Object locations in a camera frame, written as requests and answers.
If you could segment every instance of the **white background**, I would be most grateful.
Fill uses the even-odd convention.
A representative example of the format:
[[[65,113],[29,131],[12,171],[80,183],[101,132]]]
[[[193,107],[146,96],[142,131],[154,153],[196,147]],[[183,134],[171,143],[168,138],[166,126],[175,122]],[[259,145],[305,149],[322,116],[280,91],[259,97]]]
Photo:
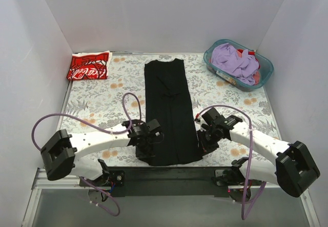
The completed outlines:
[[[0,1],[3,226],[23,219],[40,161],[30,131],[38,117],[60,111],[72,51],[203,52],[222,38],[260,46],[273,62],[267,90],[282,137],[305,142],[318,162],[321,178],[310,194],[321,225],[328,224],[328,0]],[[40,127],[40,144],[56,121]]]
[[[282,138],[304,142],[321,177],[310,195],[321,226],[328,226],[328,0],[285,0],[259,53],[275,66],[266,89]]]
[[[61,110],[72,51],[44,0],[0,0],[0,226],[20,226],[41,157],[36,120]],[[46,142],[58,119],[45,121]]]
[[[283,0],[46,0],[74,52],[257,48]]]

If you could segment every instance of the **floral mat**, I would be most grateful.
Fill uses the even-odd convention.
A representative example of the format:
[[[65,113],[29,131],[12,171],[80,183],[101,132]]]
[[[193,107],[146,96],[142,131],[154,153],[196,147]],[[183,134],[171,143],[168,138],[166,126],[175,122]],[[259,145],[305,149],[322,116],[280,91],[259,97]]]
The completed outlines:
[[[75,115],[102,128],[110,128],[127,118],[123,112],[121,99],[124,93],[135,93],[141,102],[142,119],[145,120],[145,78],[144,66],[152,60],[172,61],[175,58],[184,60],[189,92],[194,115],[201,109],[214,104],[225,104],[237,107],[246,112],[252,119],[253,126],[267,135],[278,138],[268,99],[263,88],[251,93],[242,92],[226,81],[211,73],[203,61],[201,54],[188,55],[113,55],[108,66],[109,76],[106,80],[74,81],[68,98],[65,112]],[[132,96],[127,97],[126,106],[132,118],[138,117],[138,105]],[[234,110],[220,108],[224,116],[234,114]],[[70,133],[93,131],[85,124],[64,117],[61,129]],[[249,149],[244,145],[221,140],[220,148],[203,157],[202,160],[184,166],[230,166],[231,161],[248,156]],[[135,157],[135,147],[113,148],[87,155],[101,158],[108,166],[144,167],[147,163]],[[257,153],[256,160],[267,161]]]

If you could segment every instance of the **laundry basket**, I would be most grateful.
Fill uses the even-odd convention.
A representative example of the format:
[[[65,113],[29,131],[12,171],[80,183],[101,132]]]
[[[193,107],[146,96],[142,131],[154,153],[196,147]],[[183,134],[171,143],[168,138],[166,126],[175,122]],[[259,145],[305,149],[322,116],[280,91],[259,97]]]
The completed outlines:
[[[229,43],[230,45],[234,46],[236,49],[248,49],[234,41],[228,40],[228,39],[221,39],[216,41],[210,48],[209,50],[207,50],[204,54],[204,61],[207,64],[207,68],[213,72],[215,75],[221,77],[222,79],[230,82],[231,84],[235,85],[237,88],[243,90],[243,91],[252,91],[258,88],[261,88],[270,78],[271,74],[273,73],[273,65],[271,63],[271,61],[269,61],[267,58],[263,57],[260,54],[255,53],[255,57],[257,58],[259,64],[260,64],[260,69],[259,69],[259,73],[260,73],[260,81],[257,85],[247,85],[245,83],[243,83],[242,81],[238,80],[236,77],[229,75],[228,73],[226,73],[225,71],[217,68],[216,66],[214,66],[213,64],[211,64],[211,57],[212,57],[212,52],[213,50],[221,45],[221,44],[226,44]]]

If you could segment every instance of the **black garment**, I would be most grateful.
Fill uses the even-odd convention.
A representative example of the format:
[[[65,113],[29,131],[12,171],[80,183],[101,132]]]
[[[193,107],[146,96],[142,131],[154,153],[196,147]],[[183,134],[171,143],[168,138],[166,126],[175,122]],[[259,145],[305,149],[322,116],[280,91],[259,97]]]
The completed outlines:
[[[151,166],[168,166],[202,159],[183,60],[146,64],[145,84],[146,122],[156,118],[165,136],[154,144],[155,157],[144,161]]]

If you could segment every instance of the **red printed fabric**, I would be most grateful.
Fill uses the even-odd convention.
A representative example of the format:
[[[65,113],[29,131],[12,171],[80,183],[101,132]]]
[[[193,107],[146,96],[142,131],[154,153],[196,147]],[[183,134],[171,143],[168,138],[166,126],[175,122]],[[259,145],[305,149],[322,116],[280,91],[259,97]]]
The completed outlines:
[[[107,65],[111,59],[109,51],[102,53],[79,53],[72,55],[68,80],[107,79]]]

